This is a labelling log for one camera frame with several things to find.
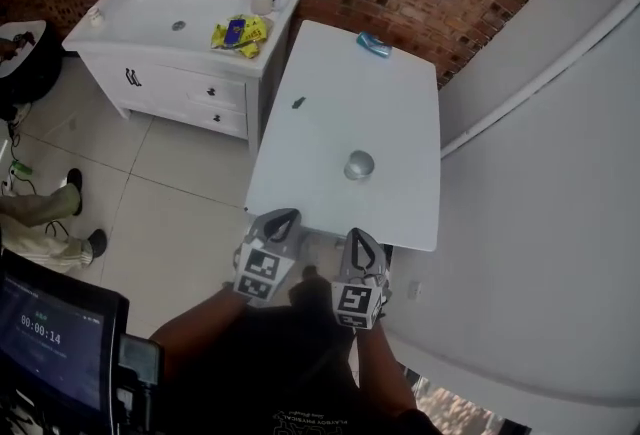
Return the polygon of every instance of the white table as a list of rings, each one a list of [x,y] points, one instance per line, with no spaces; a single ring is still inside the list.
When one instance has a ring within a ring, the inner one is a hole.
[[[440,199],[435,67],[399,49],[381,58],[356,37],[302,24],[245,206],[252,214],[296,207],[312,230],[345,236],[359,227],[379,243],[432,251]],[[375,161],[357,181],[344,174],[354,150]]]

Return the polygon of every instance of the small dark object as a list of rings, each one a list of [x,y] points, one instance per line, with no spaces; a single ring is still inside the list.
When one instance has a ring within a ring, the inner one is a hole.
[[[298,108],[300,108],[300,106],[302,105],[303,102],[306,101],[306,97],[301,97],[300,99],[298,99],[295,103],[293,103],[293,105],[291,106],[291,108],[293,108],[294,110],[297,110]]]

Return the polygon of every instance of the white wall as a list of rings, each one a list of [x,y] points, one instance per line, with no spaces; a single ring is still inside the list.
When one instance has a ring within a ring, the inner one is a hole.
[[[500,106],[620,0],[530,0],[440,92],[442,147]]]
[[[443,160],[436,252],[394,252],[400,360],[555,435],[640,421],[639,57],[636,9]]]

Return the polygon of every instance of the person's arm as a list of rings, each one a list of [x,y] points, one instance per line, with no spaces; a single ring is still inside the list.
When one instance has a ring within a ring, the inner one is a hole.
[[[171,380],[187,362],[202,355],[242,314],[248,299],[224,288],[161,326],[151,337],[164,348],[164,375]]]
[[[380,410],[397,417],[416,408],[416,400],[393,356],[382,325],[357,330],[360,390]]]

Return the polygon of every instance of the black device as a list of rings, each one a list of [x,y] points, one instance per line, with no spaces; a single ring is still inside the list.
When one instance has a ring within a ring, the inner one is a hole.
[[[100,435],[124,427],[150,433],[162,351],[155,343],[125,334],[128,309],[129,301],[116,292],[4,250],[4,393],[15,393],[15,402],[45,433]]]
[[[60,41],[53,24],[42,23],[44,29],[35,47],[30,51],[23,49],[27,53],[24,61],[12,73],[0,78],[2,99],[8,105],[33,103],[43,98],[58,79],[62,67]],[[22,27],[18,31],[33,29],[33,23],[14,24],[17,28]]]

